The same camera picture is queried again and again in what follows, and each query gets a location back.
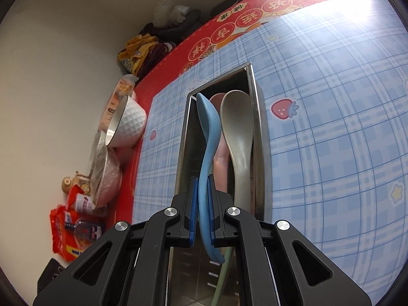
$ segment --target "wall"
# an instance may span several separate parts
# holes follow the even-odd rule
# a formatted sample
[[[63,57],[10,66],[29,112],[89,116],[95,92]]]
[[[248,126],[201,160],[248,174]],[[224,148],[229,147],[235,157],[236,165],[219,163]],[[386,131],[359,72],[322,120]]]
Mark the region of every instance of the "wall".
[[[86,171],[116,54],[158,1],[17,0],[0,24],[0,266],[29,304],[61,180]],[[220,1],[176,0],[207,14]]]

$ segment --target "triangular cutout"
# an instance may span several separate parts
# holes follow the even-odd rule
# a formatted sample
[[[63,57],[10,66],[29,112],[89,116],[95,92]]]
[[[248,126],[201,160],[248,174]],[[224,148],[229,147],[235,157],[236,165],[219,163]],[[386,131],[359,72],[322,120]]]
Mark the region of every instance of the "triangular cutout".
[[[332,276],[332,272],[327,268],[305,245],[296,240],[292,243],[297,258],[299,259],[306,281],[310,286],[315,286],[326,281]]]
[[[112,243],[103,244],[93,256],[74,273],[74,278],[88,285],[95,285],[109,254]]]

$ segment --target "textured white bowl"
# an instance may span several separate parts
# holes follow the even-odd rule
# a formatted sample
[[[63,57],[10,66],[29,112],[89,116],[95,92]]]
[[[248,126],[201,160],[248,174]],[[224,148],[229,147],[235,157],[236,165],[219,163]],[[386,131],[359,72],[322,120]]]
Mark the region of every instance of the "textured white bowl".
[[[131,147],[140,139],[146,125],[146,112],[129,95],[116,108],[106,132],[108,147]]]

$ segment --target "red table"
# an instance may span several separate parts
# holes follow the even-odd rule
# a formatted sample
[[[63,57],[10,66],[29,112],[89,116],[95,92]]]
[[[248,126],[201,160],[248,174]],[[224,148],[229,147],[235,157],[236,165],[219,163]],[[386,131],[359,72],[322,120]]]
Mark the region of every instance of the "red table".
[[[183,72],[232,40],[272,19],[326,0],[243,0],[194,32],[167,55],[136,87],[138,103],[149,114],[153,97]],[[131,152],[123,170],[122,186],[113,203],[107,226],[132,222],[133,194],[142,141]]]

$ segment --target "plastic-wrapped bowl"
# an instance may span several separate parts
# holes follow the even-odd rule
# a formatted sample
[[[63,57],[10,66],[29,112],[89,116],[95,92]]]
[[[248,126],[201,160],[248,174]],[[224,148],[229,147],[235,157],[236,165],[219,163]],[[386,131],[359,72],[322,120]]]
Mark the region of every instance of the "plastic-wrapped bowl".
[[[119,192],[122,172],[115,150],[101,147],[95,154],[91,175],[91,198],[94,208],[109,203]]]

